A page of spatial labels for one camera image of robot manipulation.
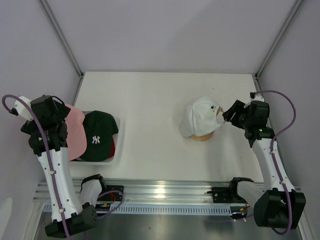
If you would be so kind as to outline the white baseball cap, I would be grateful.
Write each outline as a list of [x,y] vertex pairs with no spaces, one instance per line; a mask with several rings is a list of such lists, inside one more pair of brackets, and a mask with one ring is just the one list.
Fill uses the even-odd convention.
[[179,132],[185,138],[211,134],[225,123],[218,119],[218,115],[222,113],[222,107],[214,98],[196,97],[184,109]]

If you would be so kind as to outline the dark green baseball cap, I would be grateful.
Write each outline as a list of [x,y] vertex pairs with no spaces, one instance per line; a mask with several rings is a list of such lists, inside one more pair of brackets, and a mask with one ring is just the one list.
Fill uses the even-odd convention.
[[92,142],[84,153],[84,162],[108,159],[112,138],[119,132],[115,118],[106,112],[94,110],[86,115],[91,127]]

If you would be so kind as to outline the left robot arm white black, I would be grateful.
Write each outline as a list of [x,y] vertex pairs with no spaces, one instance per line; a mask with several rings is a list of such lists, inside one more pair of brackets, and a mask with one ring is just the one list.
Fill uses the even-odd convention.
[[69,169],[71,157],[77,158],[86,140],[82,127],[84,114],[71,105],[43,95],[35,100],[19,97],[18,114],[27,121],[21,131],[28,134],[29,145],[45,174],[51,201],[52,222],[45,227],[49,237],[70,239],[72,235],[98,224],[97,200],[107,197],[103,177],[92,175],[82,181],[77,194]]

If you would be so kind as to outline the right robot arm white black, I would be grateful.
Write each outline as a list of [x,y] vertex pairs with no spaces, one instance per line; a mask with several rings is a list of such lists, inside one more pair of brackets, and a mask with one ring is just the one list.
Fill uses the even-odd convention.
[[244,130],[258,160],[265,188],[264,191],[258,189],[250,178],[234,177],[227,194],[233,202],[243,199],[253,208],[257,226],[284,235],[297,228],[306,197],[296,191],[288,179],[280,161],[275,132],[267,126],[269,115],[270,106],[264,100],[252,100],[247,104],[236,100],[223,113],[226,122]]

